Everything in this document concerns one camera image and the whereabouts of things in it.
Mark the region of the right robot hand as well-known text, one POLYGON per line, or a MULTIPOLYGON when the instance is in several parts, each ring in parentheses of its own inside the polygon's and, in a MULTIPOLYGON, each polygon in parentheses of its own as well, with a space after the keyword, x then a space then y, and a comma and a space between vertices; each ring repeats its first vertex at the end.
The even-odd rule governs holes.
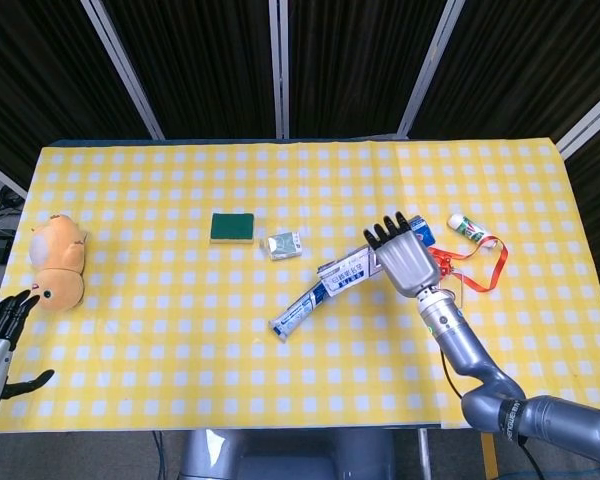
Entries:
POLYGON ((395 289, 416 298, 439 282, 439 267, 400 211, 384 216, 383 222, 364 229, 363 235, 395 289))

